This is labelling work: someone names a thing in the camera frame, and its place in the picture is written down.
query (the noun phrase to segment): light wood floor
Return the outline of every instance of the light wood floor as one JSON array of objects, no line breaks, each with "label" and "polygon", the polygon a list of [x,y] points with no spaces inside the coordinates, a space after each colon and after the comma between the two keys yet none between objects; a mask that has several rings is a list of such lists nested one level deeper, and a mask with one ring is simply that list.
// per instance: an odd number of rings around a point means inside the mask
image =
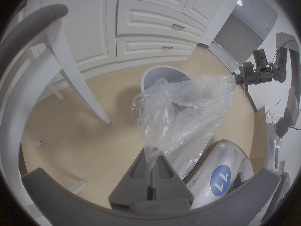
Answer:
[{"label": "light wood floor", "polygon": [[[230,74],[207,49],[196,47],[183,62],[165,62],[192,79],[201,74]],[[158,64],[141,65],[102,74],[86,82],[112,120],[107,126],[75,95],[70,87],[38,103],[24,130],[24,136],[42,141],[42,147],[22,145],[28,172],[43,168],[62,186],[69,188],[81,179],[88,182],[78,196],[111,208],[108,196],[143,147],[137,127],[130,118],[130,103],[140,93],[143,72]],[[231,109],[212,138],[228,139],[248,156],[254,131],[254,111],[240,86]]]}]

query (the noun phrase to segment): ceiling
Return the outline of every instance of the ceiling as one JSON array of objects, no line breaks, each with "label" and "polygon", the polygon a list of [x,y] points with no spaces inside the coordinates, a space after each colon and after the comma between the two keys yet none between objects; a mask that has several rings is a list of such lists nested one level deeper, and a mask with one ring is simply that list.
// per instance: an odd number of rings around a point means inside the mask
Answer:
[{"label": "ceiling", "polygon": [[241,0],[241,3],[242,6],[236,4],[232,14],[265,39],[273,28],[278,13],[263,0]]}]

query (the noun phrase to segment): blue circle sticker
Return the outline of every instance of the blue circle sticker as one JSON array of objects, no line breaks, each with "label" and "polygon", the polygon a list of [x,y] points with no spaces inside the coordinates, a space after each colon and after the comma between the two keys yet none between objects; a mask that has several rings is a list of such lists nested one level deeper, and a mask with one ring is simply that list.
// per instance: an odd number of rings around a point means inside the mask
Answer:
[{"label": "blue circle sticker", "polygon": [[210,187],[213,195],[220,196],[228,189],[231,180],[230,168],[226,165],[218,166],[212,173]]}]

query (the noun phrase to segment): white chair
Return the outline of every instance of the white chair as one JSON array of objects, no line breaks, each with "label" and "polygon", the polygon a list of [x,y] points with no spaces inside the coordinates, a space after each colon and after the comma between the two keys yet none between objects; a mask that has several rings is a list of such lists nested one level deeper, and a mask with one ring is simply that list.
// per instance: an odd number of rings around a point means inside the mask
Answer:
[{"label": "white chair", "polygon": [[[111,122],[82,78],[68,47],[61,23],[67,12],[65,5],[41,8],[18,23],[0,44],[0,169],[28,213],[18,165],[20,142],[37,99],[54,76],[61,72],[85,104],[103,122]],[[32,63],[24,64],[26,50],[40,43],[45,43],[47,49]]]}]

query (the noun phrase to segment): plastic bag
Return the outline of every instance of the plastic bag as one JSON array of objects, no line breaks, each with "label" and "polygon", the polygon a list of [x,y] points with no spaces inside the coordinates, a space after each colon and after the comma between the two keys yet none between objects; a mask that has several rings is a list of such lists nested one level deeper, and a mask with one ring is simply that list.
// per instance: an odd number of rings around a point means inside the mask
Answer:
[{"label": "plastic bag", "polygon": [[234,92],[233,75],[203,75],[178,83],[161,78],[134,97],[131,117],[150,168],[165,155],[184,179],[227,115]]}]

